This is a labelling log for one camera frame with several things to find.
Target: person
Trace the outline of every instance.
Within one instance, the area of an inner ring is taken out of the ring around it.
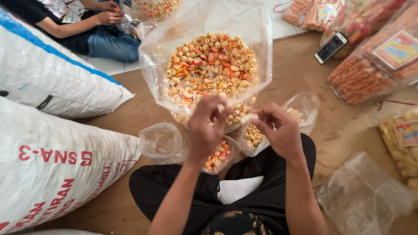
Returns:
[[[269,148],[232,166],[224,181],[200,172],[231,112],[227,108],[219,113],[219,104],[227,107],[219,96],[204,97],[197,104],[188,124],[191,147],[183,166],[142,166],[130,176],[131,194],[152,221],[149,234],[328,234],[311,183],[315,144],[275,103],[253,111],[259,119],[252,123],[267,136]],[[209,125],[214,117],[217,124]],[[236,197],[247,186],[253,192]],[[223,195],[232,200],[222,200]]]
[[[116,29],[119,0],[0,0],[9,11],[70,51],[120,62],[138,60],[140,41]]]

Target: black pants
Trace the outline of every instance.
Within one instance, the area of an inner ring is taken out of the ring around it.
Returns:
[[[314,142],[301,134],[303,152],[308,163],[309,174],[314,175],[316,148]],[[165,194],[174,182],[181,165],[143,166],[134,171],[129,179],[132,196],[152,221]],[[242,211],[268,217],[286,228],[285,187],[286,161],[268,147],[253,158],[246,158],[229,169],[225,180],[246,179],[264,176],[261,185],[249,195],[227,205],[217,198],[218,176],[201,173],[194,191],[185,234],[200,234],[211,218],[228,211]],[[274,230],[274,225],[266,224]]]

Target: phone screen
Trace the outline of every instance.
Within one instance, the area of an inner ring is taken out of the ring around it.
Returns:
[[[322,61],[326,61],[329,59],[334,53],[336,53],[344,43],[338,38],[337,35],[331,38],[318,52],[318,56],[321,58]]]

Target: blue stripe on sack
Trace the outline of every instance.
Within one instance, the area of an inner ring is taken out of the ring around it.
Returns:
[[[71,63],[75,66],[79,66],[79,67],[87,70],[91,74],[98,75],[98,76],[100,76],[104,79],[107,79],[107,80],[109,80],[113,83],[116,83],[117,85],[122,85],[118,81],[114,80],[111,76],[105,74],[104,72],[99,71],[97,69],[92,69],[88,66],[85,66],[82,63],[80,63],[78,61],[75,61],[75,60],[69,58],[68,56],[64,55],[63,53],[59,52],[57,49],[55,49],[51,45],[45,44],[41,39],[39,39],[36,35],[34,35],[32,32],[30,32],[27,28],[25,28],[23,25],[21,25],[16,20],[12,19],[6,11],[4,11],[1,8],[0,8],[0,10],[1,10],[0,11],[0,25],[3,26],[9,32],[12,32],[13,34],[15,34],[17,36],[28,40],[33,45],[42,48],[43,50],[45,50],[46,52],[48,52],[50,54],[54,54],[54,55],[66,60],[67,62],[69,62],[69,63]]]

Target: white tile floor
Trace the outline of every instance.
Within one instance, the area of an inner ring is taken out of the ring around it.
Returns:
[[[268,12],[270,13],[271,24],[273,27],[273,39],[291,36],[298,33],[306,32],[306,30],[295,27],[294,25],[282,20],[280,13],[274,13],[273,8],[277,4],[284,4],[289,0],[264,0]],[[287,8],[291,3],[287,3],[283,6],[279,6],[276,10],[283,10]],[[136,69],[140,69],[139,62],[134,63],[121,63],[103,58],[88,58],[87,56],[80,57],[87,62],[91,63],[97,69],[103,71],[108,75],[115,75],[123,72],[128,72]]]

